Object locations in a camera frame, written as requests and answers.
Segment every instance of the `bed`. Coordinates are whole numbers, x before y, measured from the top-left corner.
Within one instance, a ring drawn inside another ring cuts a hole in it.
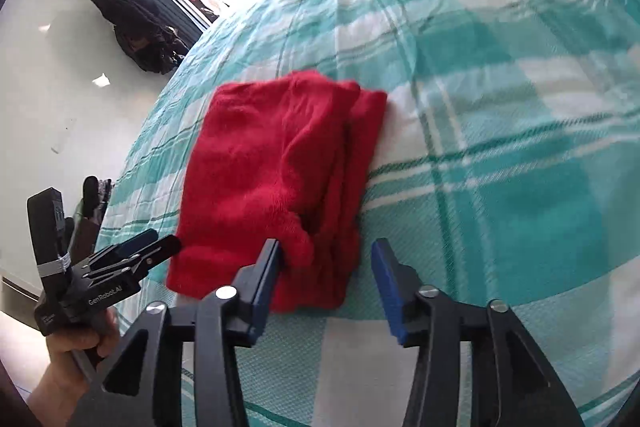
[[[361,264],[333,312],[270,316],[238,349],[252,426],[400,425],[415,349],[389,334],[369,250],[460,301],[508,302],[587,426],[640,377],[640,0],[253,0],[218,20],[133,144],[98,247],[172,233],[216,86],[292,70],[388,92],[360,210]],[[181,298],[156,267],[119,304]],[[463,388],[469,350],[463,352]],[[193,425],[187,347],[183,420]],[[459,425],[468,425],[463,393]]]

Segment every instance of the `bedsheet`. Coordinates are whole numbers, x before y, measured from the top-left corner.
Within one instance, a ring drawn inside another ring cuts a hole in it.
[[[253,426],[400,425],[415,349],[390,336],[369,249],[452,297],[513,306],[587,426],[640,373],[640,0],[254,0],[218,20],[161,93],[111,198],[99,247],[176,229],[216,86],[315,69],[385,89],[359,219],[362,263],[335,312],[270,316],[238,349]],[[124,327],[166,266],[122,302]],[[460,425],[468,423],[468,346]],[[193,424],[186,349],[183,416]]]

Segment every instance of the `folded red garment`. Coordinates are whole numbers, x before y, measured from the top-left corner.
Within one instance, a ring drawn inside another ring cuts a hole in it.
[[[385,106],[386,93],[315,71],[219,87],[187,167],[166,285],[202,298],[274,237],[285,257],[271,310],[338,307]]]

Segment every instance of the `red cloth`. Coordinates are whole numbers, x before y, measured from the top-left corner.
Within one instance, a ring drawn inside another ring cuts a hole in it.
[[[385,106],[386,93],[315,71],[219,87],[187,167],[166,285],[203,298],[273,237],[285,258],[271,310],[338,307]]]

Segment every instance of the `person's arm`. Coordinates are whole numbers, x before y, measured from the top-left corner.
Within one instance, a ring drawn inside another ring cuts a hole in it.
[[[88,383],[78,369],[71,350],[98,347],[98,355],[108,356],[120,336],[113,311],[108,310],[111,331],[100,337],[91,328],[68,328],[47,337],[51,363],[40,383],[27,399],[27,404],[43,427],[64,427],[71,418]]]

